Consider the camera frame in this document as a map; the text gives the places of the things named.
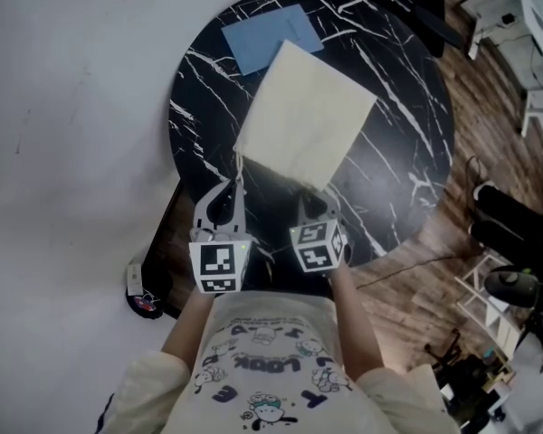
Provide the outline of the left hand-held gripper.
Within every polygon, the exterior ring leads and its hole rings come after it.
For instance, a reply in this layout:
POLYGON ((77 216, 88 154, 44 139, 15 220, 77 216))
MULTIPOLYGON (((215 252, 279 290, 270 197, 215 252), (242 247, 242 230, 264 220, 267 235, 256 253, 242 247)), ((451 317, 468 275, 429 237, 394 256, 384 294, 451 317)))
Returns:
POLYGON ((193 276, 203 294, 239 292, 247 269, 252 240, 245 232, 243 185, 228 180, 209 190, 195 205, 189 242, 193 276), (215 232, 228 222, 234 233, 215 232))

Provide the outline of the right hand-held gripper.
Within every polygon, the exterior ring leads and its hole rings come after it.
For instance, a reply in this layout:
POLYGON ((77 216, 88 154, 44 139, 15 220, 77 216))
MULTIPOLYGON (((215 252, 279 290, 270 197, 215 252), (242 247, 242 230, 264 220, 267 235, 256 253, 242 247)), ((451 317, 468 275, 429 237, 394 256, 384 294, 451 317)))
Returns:
MULTIPOLYGON (((347 233, 339 219, 339 199, 328 190, 323 191, 327 215, 331 219, 289 228, 291 246, 305 273, 325 272, 336 269, 344 259, 348 245, 347 233)), ((304 196, 298 201, 298 222, 306 222, 304 196)))

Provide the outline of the cream drawstring cloth bag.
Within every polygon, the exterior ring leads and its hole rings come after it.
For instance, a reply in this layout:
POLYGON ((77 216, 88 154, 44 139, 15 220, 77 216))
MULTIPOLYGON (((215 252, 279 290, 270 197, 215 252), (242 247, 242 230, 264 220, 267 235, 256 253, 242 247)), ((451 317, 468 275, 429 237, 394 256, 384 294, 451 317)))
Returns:
POLYGON ((322 191, 376 100, 374 93, 286 40, 257 90, 234 150, 322 191))

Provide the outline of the person's right forearm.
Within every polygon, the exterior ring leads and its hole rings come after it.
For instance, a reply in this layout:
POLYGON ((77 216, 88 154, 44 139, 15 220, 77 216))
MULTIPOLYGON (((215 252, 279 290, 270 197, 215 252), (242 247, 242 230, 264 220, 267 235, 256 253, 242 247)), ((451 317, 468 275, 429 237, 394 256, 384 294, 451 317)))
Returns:
POLYGON ((349 378, 356 381, 364 373, 384 367, 381 349, 346 263, 331 272, 330 284, 343 366, 349 378))

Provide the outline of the person's left forearm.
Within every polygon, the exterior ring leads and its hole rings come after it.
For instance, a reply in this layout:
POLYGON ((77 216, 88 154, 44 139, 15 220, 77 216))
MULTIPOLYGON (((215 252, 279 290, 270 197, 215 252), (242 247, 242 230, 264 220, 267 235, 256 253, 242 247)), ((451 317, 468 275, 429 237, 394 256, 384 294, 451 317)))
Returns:
POLYGON ((214 295, 204 294, 194 288, 161 348, 162 353, 180 359, 189 371, 194 368, 213 303, 214 295))

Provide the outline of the person in white shirt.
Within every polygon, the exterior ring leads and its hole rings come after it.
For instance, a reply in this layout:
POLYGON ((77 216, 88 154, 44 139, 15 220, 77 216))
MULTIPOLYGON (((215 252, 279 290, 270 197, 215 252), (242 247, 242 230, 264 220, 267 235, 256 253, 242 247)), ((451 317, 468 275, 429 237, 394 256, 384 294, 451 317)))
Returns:
POLYGON ((143 356, 97 434, 460 434, 401 375, 342 367, 333 303, 248 291, 216 299, 193 365, 143 356))

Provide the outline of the blue notebook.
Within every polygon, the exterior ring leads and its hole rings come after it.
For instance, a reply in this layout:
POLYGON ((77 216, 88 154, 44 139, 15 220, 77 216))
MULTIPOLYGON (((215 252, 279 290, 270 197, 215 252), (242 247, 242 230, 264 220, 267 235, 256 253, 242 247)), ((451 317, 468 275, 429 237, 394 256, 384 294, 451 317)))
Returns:
POLYGON ((324 48, 301 5, 258 14, 223 27, 222 33, 243 76, 267 68, 284 41, 309 53, 324 48))

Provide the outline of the white folding rack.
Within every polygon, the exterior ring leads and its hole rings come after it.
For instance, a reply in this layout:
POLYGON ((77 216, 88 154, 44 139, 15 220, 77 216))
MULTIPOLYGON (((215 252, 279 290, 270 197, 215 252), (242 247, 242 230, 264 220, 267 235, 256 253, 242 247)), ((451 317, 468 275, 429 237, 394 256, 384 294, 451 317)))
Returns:
POLYGON ((522 331, 512 314, 513 307, 492 297, 484 287, 484 279, 490 271, 504 265, 504 259, 489 250, 471 269, 461 276, 455 276, 454 280, 465 290, 457 307, 480 326, 504 356, 511 360, 522 331))

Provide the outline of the black round device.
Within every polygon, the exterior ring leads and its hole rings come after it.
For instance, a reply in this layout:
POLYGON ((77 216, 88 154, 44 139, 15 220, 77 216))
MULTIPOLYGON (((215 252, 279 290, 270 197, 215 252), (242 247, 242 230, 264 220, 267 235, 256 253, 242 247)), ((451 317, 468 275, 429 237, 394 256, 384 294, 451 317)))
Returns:
POLYGON ((484 287, 492 297, 515 307, 532 308, 538 300, 539 281, 531 270, 498 267, 485 277, 484 287))

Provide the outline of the black wheeled stand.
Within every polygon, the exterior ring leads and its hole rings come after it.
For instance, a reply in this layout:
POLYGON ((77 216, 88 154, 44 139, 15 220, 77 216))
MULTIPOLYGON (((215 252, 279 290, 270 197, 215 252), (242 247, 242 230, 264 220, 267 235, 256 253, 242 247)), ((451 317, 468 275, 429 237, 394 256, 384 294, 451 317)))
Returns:
POLYGON ((448 414, 462 434, 480 434, 491 420, 505 419, 501 405, 510 395, 514 372, 493 351, 482 357, 465 354, 460 331, 454 328, 452 335, 444 354, 437 354, 429 344, 424 351, 434 359, 433 374, 448 414))

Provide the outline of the white desk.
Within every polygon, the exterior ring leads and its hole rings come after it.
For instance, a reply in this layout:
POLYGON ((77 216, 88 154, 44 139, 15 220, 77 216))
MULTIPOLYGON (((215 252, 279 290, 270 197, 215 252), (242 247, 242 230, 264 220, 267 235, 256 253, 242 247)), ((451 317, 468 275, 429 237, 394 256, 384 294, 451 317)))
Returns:
POLYGON ((474 22, 468 57, 491 42, 525 91, 525 137, 531 120, 543 120, 543 0, 461 0, 459 7, 474 22))

